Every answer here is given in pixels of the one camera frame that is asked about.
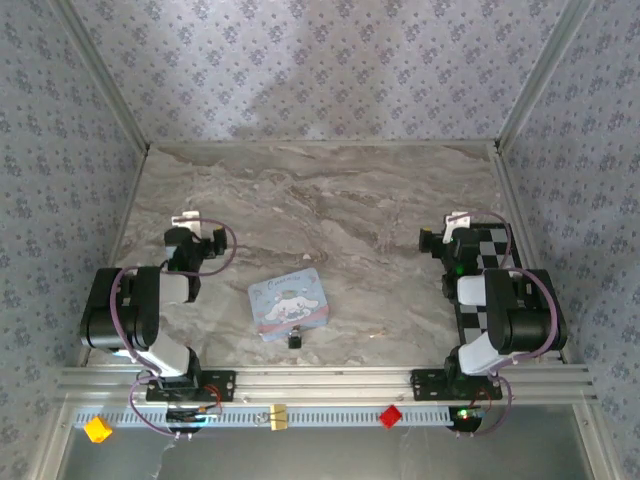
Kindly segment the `aluminium mounting rail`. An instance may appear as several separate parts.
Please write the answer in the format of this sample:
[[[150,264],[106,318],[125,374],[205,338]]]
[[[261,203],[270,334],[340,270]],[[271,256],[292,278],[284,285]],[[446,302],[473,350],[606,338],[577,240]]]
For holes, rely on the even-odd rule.
[[[236,367],[228,405],[409,406],[415,403],[408,367]],[[584,365],[521,363],[501,371],[515,405],[573,405],[598,401]],[[127,400],[137,369],[125,365],[65,368],[58,381],[64,400],[116,404]]]

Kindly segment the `small circuit board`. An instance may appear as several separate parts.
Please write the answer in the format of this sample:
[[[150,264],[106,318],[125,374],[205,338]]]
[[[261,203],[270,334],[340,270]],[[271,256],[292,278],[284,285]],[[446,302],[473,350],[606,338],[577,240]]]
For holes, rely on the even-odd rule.
[[[485,410],[478,406],[450,407],[449,415],[452,422],[449,426],[451,431],[474,434],[482,424]]]
[[[223,413],[221,407],[205,406],[197,408],[168,408],[165,414],[167,424],[204,424],[218,418]]]

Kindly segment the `black white checkerboard mat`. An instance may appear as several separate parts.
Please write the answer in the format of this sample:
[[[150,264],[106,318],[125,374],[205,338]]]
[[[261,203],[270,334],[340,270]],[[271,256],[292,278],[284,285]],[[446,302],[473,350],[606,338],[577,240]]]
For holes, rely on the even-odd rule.
[[[489,270],[490,283],[480,287],[480,293],[470,304],[463,303],[460,294],[453,295],[460,342],[468,344],[488,333],[498,341],[499,351],[537,350],[546,341],[551,327],[546,297],[526,276],[512,270],[495,272],[503,260],[511,230],[497,223],[473,224],[471,229],[480,234],[476,274],[482,277]]]

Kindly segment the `red toy block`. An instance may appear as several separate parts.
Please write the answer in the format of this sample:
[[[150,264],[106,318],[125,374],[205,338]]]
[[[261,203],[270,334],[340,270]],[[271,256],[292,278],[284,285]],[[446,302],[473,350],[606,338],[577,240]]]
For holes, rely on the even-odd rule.
[[[378,417],[379,423],[387,430],[393,428],[403,418],[402,412],[395,405],[387,407]]]

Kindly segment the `aluminium frame post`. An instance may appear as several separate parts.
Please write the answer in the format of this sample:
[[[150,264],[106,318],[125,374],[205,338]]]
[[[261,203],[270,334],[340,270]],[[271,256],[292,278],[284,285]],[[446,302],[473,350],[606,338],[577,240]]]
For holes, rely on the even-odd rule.
[[[113,75],[102,59],[89,30],[84,26],[72,0],[47,1],[124,134],[136,150],[145,155],[149,145],[142,129],[139,127]]]
[[[516,102],[496,138],[496,150],[507,153],[570,46],[595,0],[567,0]]]

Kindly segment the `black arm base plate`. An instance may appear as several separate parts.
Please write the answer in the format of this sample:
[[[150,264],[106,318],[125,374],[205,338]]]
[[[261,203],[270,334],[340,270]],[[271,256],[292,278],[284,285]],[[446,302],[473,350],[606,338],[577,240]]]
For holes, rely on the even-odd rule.
[[[233,370],[203,370],[199,375],[162,377],[146,387],[147,402],[215,404],[232,402],[236,386]]]
[[[414,369],[410,385],[415,401],[501,400],[500,386],[486,377],[450,374],[444,369]]]

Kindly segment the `yellow toy block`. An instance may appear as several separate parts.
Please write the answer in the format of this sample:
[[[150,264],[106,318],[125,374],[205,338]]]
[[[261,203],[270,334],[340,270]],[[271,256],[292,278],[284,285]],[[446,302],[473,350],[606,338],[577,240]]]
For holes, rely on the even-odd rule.
[[[95,416],[83,428],[88,439],[94,444],[100,444],[109,438],[113,429],[110,424],[102,417]]]

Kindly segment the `blue cartoon print pad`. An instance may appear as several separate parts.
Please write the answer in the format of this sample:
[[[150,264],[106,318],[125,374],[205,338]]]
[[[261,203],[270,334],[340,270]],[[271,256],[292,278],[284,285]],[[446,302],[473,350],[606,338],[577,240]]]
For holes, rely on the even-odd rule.
[[[328,323],[329,305],[315,268],[250,285],[248,297],[257,333],[264,342]]]

